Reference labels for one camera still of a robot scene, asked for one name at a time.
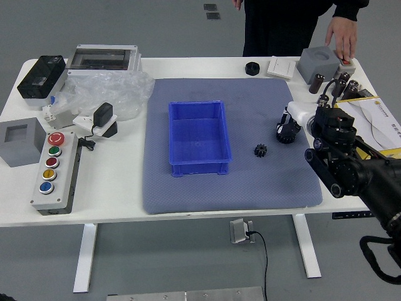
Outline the person's left hand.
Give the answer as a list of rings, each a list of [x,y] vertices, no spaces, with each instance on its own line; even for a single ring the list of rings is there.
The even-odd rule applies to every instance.
[[[335,40],[335,54],[345,61],[355,56],[357,46],[357,22],[342,17],[332,17],[325,37],[325,45],[329,46],[332,38]]]

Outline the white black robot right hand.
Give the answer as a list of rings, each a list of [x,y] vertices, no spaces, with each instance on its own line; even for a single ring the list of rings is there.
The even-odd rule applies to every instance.
[[[293,143],[301,128],[311,135],[316,109],[316,103],[289,102],[276,126],[277,140],[282,144]]]

